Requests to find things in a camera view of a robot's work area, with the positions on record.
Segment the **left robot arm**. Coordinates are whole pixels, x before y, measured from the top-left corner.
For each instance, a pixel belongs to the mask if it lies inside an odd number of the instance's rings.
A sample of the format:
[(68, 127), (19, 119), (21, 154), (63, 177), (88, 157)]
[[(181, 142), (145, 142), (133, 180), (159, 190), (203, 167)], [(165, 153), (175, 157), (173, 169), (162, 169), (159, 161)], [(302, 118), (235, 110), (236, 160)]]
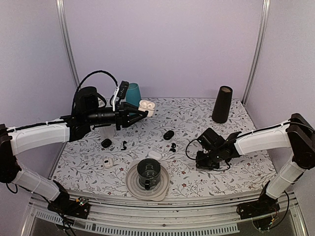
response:
[(100, 106), (104, 98), (95, 87), (84, 87), (74, 96), (74, 108), (68, 116), (23, 127), (0, 126), (0, 181), (15, 184), (49, 200), (62, 213), (70, 213), (73, 202), (56, 181), (48, 180), (19, 164), (16, 156), (24, 151), (54, 143), (84, 138), (94, 127), (114, 125), (117, 130), (152, 115), (152, 108), (127, 102)]

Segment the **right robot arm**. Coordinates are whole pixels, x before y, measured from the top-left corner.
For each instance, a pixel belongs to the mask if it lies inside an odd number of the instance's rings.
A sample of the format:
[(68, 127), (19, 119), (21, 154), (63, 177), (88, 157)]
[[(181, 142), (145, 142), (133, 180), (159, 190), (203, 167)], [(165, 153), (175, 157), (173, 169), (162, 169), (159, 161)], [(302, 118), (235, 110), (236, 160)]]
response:
[(276, 176), (263, 188), (254, 204), (258, 214), (265, 214), (291, 185), (315, 167), (315, 130), (299, 113), (279, 124), (250, 132), (234, 132), (226, 139), (211, 128), (196, 141), (203, 150), (195, 158), (196, 167), (218, 171), (220, 162), (228, 162), (258, 151), (287, 149), (290, 157)]

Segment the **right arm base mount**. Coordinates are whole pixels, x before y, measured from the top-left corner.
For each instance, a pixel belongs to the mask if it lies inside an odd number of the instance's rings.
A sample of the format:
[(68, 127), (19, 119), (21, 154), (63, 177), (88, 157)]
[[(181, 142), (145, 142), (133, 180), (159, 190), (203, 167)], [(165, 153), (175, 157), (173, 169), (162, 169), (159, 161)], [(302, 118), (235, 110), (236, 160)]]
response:
[(236, 212), (241, 219), (248, 219), (276, 213), (280, 210), (277, 200), (256, 200), (237, 205)]

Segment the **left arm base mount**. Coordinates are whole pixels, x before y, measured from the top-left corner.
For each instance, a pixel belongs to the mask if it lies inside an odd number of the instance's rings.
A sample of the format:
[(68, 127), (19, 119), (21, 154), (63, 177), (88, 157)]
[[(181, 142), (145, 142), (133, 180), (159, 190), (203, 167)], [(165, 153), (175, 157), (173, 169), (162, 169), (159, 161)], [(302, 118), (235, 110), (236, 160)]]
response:
[(50, 201), (47, 209), (60, 215), (72, 216), (81, 219), (87, 219), (91, 205), (88, 198), (79, 197), (71, 200), (66, 197), (57, 198)]

